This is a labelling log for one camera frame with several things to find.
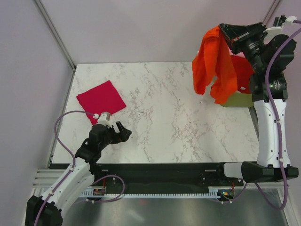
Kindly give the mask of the orange t shirt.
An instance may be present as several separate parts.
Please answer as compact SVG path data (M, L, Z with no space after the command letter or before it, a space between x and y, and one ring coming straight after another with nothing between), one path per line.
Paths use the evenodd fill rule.
M192 61L192 76L193 88L199 95L203 95L213 82L210 95L216 104L225 104L237 91L237 74L220 27L216 26L204 35Z

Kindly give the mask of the magenta t shirt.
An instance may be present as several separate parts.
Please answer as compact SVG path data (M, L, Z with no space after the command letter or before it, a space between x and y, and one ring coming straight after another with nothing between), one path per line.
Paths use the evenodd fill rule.
M76 98L85 112L98 115L104 112L115 114L127 106L110 80L78 94Z

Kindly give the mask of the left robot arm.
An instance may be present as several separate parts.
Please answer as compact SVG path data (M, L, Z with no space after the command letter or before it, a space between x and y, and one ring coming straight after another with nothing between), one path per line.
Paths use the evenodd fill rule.
M114 126L105 122L92 126L63 174L42 195L33 195L27 202L25 225L60 226L69 208L91 185L103 181L103 173L95 169L102 150L108 145L126 142L132 132L121 122Z

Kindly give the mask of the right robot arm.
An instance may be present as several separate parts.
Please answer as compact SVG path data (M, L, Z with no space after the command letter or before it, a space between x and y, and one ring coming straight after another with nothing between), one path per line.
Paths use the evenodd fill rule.
M249 89L257 114L259 153L256 161L226 162L215 174L216 182L227 185L232 178L250 183L279 182L297 178L285 140L285 110L288 99L284 69L294 59L293 36L277 34L269 43L263 23L252 25L219 24L233 54L243 53L254 73Z

